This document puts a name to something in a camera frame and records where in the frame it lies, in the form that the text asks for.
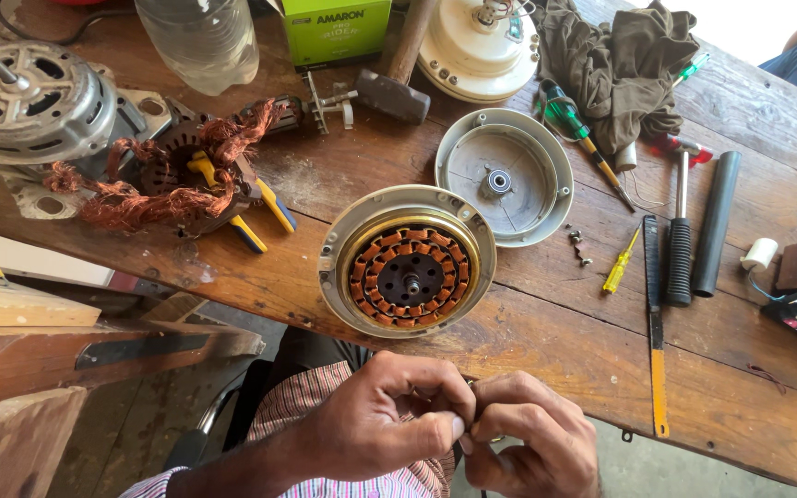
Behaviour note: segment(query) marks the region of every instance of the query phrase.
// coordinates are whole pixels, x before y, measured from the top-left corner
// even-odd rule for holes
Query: capacitor
[[[773,259],[777,253],[779,244],[776,240],[770,238],[759,238],[752,244],[752,249],[746,254],[746,257],[740,258],[740,263],[743,267],[753,273],[761,273],[768,269],[770,260]]]

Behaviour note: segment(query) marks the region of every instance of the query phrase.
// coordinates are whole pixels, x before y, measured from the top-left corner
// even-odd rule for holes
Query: green box
[[[378,59],[392,0],[270,0],[298,73]]]

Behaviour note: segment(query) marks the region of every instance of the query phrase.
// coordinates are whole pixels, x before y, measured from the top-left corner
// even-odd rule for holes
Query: black pipe
[[[697,257],[693,261],[691,290],[695,296],[711,298],[715,294],[718,267],[722,263],[722,249],[728,231],[728,215],[731,213],[734,187],[737,185],[739,158],[741,154],[729,151],[722,154],[715,167],[712,189],[706,204],[706,216],[700,230]]]

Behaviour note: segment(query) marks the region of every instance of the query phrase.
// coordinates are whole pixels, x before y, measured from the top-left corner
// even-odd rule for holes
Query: hammer
[[[421,125],[429,111],[429,96],[407,86],[423,43],[423,35],[438,0],[414,0],[404,18],[398,49],[385,75],[362,69],[355,80],[355,102],[408,124]]]

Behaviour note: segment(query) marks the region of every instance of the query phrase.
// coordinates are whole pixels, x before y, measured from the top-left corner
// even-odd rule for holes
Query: human hand
[[[479,418],[459,440],[472,486],[509,498],[599,496],[595,427],[579,406],[522,371],[477,381],[472,391]],[[496,455],[488,443],[500,435],[524,446]]]
[[[475,410],[453,363],[383,351],[290,431],[316,477],[361,481],[445,455]]]

